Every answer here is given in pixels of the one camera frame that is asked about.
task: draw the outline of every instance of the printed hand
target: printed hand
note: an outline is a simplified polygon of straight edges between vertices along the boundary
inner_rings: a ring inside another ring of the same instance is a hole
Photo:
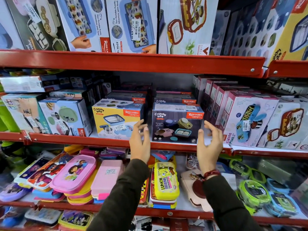
[[[143,54],[156,54],[156,45],[149,45],[142,49]]]
[[[87,39],[86,35],[76,37],[71,44],[75,49],[87,49],[92,47],[90,39]]]
[[[131,160],[140,159],[144,163],[147,163],[150,159],[151,142],[148,124],[141,125],[143,121],[144,120],[142,119],[134,125],[133,133],[129,140],[129,145],[131,148]]]
[[[203,174],[216,168],[216,162],[221,153],[224,142],[221,130],[210,124],[208,121],[204,121],[204,127],[209,128],[212,131],[213,139],[210,145],[205,146],[204,131],[202,129],[198,131],[197,158]]]

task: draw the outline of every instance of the light pink container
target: light pink container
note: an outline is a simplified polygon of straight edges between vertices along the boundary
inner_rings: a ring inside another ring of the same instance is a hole
[[[75,156],[54,177],[50,187],[66,194],[78,193],[91,176],[95,165],[96,162],[93,156]]]
[[[98,200],[105,200],[124,168],[121,160],[103,160],[91,186],[92,196]]]

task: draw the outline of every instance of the forearm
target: forearm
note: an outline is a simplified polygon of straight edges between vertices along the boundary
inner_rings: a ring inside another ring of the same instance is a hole
[[[203,190],[221,231],[261,230],[223,176],[206,180]]]
[[[140,200],[141,187],[149,176],[148,166],[133,159],[119,176],[88,231],[128,230]]]

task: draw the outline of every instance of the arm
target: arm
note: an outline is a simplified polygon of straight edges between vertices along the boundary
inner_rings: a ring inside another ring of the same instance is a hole
[[[204,127],[212,131],[211,144],[205,146],[204,132],[198,132],[197,157],[203,174],[216,168],[218,156],[223,148],[223,134],[209,122]],[[215,221],[221,231],[261,231],[243,203],[221,175],[211,175],[203,182],[206,199],[213,208]]]
[[[118,177],[110,195],[105,199],[87,231],[129,230],[139,204],[141,187],[149,176],[146,163],[150,158],[150,135],[147,124],[141,125],[141,123],[143,119],[134,125],[129,140],[131,161],[124,173]]]

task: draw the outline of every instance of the dark jacket sleeve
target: dark jacket sleeve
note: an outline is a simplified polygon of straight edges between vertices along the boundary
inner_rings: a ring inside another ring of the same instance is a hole
[[[87,231],[129,230],[148,176],[148,166],[142,160],[131,160]]]
[[[221,231],[262,231],[223,176],[204,181],[203,191]]]

